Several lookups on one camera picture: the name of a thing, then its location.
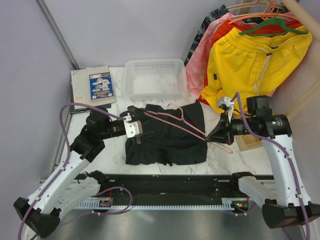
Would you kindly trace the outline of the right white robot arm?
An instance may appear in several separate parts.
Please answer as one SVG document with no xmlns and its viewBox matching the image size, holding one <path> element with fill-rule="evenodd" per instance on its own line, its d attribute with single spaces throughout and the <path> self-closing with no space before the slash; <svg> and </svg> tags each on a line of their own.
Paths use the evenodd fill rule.
<svg viewBox="0 0 320 240">
<path fill-rule="evenodd" d="M 284 114 L 274 115 L 266 95 L 246 99 L 248 115 L 239 109 L 241 117 L 233 118 L 234 105 L 241 100 L 221 97 L 217 106 L 222 109 L 217 126 L 206 142 L 231 145 L 236 136 L 251 135 L 262 141 L 275 181 L 275 191 L 263 186 L 250 172 L 232 174 L 229 191 L 235 197 L 246 194 L 262 211 L 271 229 L 309 224 L 320 217 L 319 204 L 312 203 L 300 176 L 293 149 L 292 130 Z"/>
</svg>

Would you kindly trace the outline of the dark navy shorts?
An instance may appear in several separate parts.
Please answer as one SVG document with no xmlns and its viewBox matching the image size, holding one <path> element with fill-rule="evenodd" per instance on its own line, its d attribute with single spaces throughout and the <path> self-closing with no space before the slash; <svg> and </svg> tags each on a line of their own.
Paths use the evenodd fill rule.
<svg viewBox="0 0 320 240">
<path fill-rule="evenodd" d="M 127 165 L 194 165 L 207 159 L 205 119 L 198 100 L 176 109 L 147 104 L 148 112 L 138 114 L 143 131 L 153 132 L 141 144 L 125 142 Z"/>
</svg>

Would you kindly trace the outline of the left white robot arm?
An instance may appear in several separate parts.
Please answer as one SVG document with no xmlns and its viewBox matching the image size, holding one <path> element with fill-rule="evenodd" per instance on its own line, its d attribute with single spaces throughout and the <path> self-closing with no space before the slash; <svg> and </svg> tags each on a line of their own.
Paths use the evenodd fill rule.
<svg viewBox="0 0 320 240">
<path fill-rule="evenodd" d="M 37 236 L 51 235 L 63 217 L 85 199 L 110 191 L 108 182 L 102 180 L 101 172 L 91 173 L 80 185 L 68 191 L 72 181 L 102 152 L 106 139 L 126 136 L 140 143 L 148 133 L 143 130 L 137 115 L 146 112 L 143 108 L 129 106 L 127 111 L 116 116 L 106 109 L 87 105 L 90 113 L 80 134 L 73 143 L 66 140 L 67 155 L 45 182 L 27 198 L 19 197 L 13 204 L 21 225 L 18 239 L 22 239 L 24 226 Z"/>
</svg>

